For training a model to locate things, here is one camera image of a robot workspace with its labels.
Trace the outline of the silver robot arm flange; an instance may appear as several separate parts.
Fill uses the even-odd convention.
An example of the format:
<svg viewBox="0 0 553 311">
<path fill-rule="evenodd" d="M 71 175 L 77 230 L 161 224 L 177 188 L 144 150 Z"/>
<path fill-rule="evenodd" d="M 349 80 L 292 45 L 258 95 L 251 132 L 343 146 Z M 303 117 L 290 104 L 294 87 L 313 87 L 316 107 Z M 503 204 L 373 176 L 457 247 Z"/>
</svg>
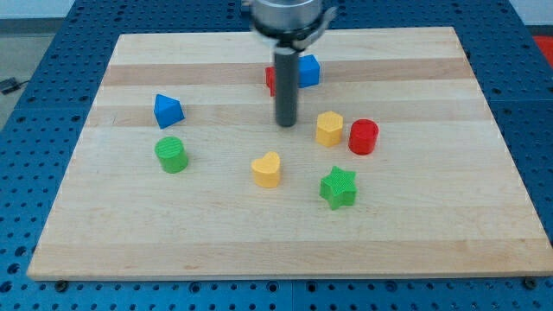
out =
<svg viewBox="0 0 553 311">
<path fill-rule="evenodd" d="M 276 48 L 302 52 L 318 41 L 338 15 L 322 0 L 250 1 L 252 29 Z"/>
</svg>

